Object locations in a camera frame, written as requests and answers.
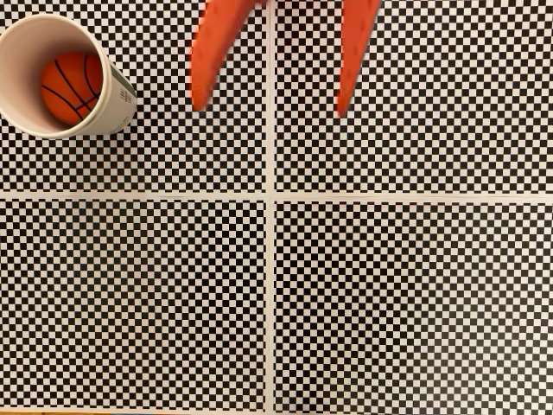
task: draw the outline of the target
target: orange ball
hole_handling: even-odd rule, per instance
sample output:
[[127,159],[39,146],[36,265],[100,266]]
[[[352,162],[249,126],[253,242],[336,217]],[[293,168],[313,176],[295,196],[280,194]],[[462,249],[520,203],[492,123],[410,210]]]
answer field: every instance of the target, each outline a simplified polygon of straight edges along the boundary
[[42,99],[61,122],[76,125],[97,104],[102,91],[98,56],[71,52],[57,56],[42,72]]

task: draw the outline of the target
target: black and white checkered surface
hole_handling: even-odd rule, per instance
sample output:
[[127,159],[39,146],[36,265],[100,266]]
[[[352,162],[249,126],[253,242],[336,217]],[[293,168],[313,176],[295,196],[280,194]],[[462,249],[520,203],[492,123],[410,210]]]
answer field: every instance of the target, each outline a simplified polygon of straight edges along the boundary
[[277,190],[553,191],[550,0],[382,0],[343,120],[341,1],[276,19]]
[[3,0],[0,33],[39,12],[94,33],[138,93],[130,128],[48,141],[0,121],[0,190],[259,191],[264,186],[267,36],[257,7],[224,65],[213,104],[192,112],[189,51],[203,0]]
[[0,408],[264,407],[264,204],[0,201]]
[[278,203],[276,408],[551,414],[553,207]]

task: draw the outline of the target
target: inside of cup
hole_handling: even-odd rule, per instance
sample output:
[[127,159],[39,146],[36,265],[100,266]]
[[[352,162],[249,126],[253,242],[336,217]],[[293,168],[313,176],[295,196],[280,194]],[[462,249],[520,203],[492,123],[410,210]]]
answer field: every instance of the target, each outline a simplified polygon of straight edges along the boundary
[[65,19],[23,19],[0,35],[0,110],[13,124],[36,136],[73,128],[56,119],[41,96],[46,64],[66,52],[98,52],[77,26]]

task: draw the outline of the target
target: white strip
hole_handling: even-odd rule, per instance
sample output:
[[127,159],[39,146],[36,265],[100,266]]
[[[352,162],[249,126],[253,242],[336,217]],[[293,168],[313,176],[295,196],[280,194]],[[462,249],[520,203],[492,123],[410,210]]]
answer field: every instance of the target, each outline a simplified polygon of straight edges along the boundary
[[207,193],[207,192],[0,192],[2,199],[46,199],[46,200],[65,200],[65,199],[84,199],[101,201],[264,201],[267,195],[262,192],[257,193]]
[[[274,162],[267,163],[268,169]],[[139,193],[139,192],[0,192],[0,200],[101,200],[101,201],[371,201],[375,203],[544,203],[553,194],[418,194],[418,193]]]
[[447,193],[278,193],[277,201],[372,201],[376,203],[547,203],[553,194],[447,194]]
[[77,414],[94,414],[94,413],[135,413],[135,414],[159,414],[159,415],[264,415],[265,412],[252,412],[252,411],[160,411],[156,409],[99,409],[91,408],[88,406],[82,408],[51,408],[51,407],[30,407],[30,408],[17,408],[17,407],[2,407],[2,412],[21,412],[21,413],[37,413],[37,412],[55,412],[55,413],[77,413]]
[[275,42],[276,42],[276,16],[277,2],[269,1],[266,4],[267,23],[269,24],[269,70],[267,81],[267,100],[269,104],[267,110],[267,133],[265,137],[267,163],[265,170],[265,181],[267,194],[265,195],[265,413],[272,414],[275,411],[275,268],[274,261],[274,230],[275,230],[275,116],[277,108],[275,105]]

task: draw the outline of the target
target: white paper cup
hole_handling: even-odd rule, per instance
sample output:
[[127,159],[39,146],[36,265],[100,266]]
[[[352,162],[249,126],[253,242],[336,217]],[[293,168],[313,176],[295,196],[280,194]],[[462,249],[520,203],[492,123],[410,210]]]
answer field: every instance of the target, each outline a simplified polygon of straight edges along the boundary
[[[59,54],[95,54],[102,62],[99,100],[74,127],[57,120],[41,96],[41,75]],[[16,128],[43,138],[104,135],[121,131],[137,111],[137,93],[113,65],[98,41],[63,16],[25,17],[0,35],[0,113]]]

